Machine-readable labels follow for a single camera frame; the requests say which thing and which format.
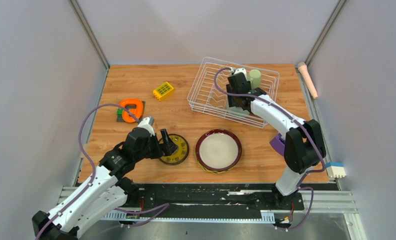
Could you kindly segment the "light teal bowl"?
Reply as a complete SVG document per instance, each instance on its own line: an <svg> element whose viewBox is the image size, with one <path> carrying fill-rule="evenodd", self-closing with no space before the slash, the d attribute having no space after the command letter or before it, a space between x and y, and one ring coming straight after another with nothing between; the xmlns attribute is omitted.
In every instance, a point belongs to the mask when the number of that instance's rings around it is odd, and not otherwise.
<svg viewBox="0 0 396 240"><path fill-rule="evenodd" d="M236 106L228 107L227 111L231 116L235 118L246 118L250 115L250 112L248 110L244 110L241 107Z"/></svg>

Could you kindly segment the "yellow dotted plate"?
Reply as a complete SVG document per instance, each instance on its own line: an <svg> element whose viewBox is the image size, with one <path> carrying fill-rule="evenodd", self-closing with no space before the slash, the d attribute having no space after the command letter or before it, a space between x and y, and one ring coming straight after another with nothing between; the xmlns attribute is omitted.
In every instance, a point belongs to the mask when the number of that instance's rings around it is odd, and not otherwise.
<svg viewBox="0 0 396 240"><path fill-rule="evenodd" d="M231 171L231 170L233 169L233 167L231 167L231 168L228 168L228 169L226 169L226 170L210 170L210 169L206 168L204 165L202 165L202 164L199 163L199 162L197 162L197 164L198 164L205 172L212 173L212 174L215 174L215 175L228 173L229 171Z"/></svg>

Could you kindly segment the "brown-rimmed white plate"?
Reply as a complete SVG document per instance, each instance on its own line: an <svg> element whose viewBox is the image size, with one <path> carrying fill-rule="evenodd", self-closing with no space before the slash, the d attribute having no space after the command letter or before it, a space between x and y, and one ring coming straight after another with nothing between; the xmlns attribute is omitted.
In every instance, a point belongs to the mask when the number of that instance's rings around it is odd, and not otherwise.
<svg viewBox="0 0 396 240"><path fill-rule="evenodd" d="M242 150L242 143L234 133L225 129L212 129L198 139L195 157L209 170L224 171L239 162Z"/></svg>

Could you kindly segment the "light green mug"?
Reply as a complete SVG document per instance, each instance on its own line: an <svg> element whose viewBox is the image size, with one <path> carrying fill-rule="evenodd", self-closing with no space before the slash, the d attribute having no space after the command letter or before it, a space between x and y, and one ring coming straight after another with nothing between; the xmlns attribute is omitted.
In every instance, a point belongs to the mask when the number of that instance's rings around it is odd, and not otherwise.
<svg viewBox="0 0 396 240"><path fill-rule="evenodd" d="M252 89L259 88L262 81L262 74L259 70L252 69L248 72L247 79Z"/></svg>

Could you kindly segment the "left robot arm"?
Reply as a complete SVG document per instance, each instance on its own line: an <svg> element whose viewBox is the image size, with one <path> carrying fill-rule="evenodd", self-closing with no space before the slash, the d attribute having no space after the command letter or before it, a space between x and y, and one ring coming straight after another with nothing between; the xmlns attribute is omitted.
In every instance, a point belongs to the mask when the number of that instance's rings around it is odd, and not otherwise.
<svg viewBox="0 0 396 240"><path fill-rule="evenodd" d="M51 210L32 217L37 240L77 240L100 218L117 207L135 206L139 186L126 174L143 159L171 156L178 146L165 129L162 142L154 133L135 127L100 160L95 171L69 197Z"/></svg>

